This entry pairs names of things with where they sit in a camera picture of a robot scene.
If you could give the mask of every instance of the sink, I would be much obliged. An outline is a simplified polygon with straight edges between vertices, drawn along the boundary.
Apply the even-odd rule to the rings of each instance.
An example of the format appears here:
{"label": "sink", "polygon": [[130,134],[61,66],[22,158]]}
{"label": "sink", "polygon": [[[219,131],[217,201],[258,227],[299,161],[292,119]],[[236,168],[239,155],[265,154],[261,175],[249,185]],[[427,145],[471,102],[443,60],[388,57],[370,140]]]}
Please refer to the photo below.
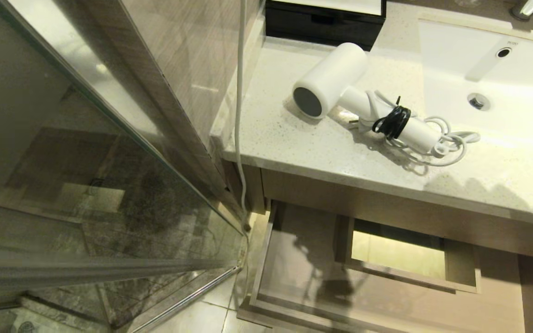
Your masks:
{"label": "sink", "polygon": [[420,20],[425,113],[533,147],[533,41]]}

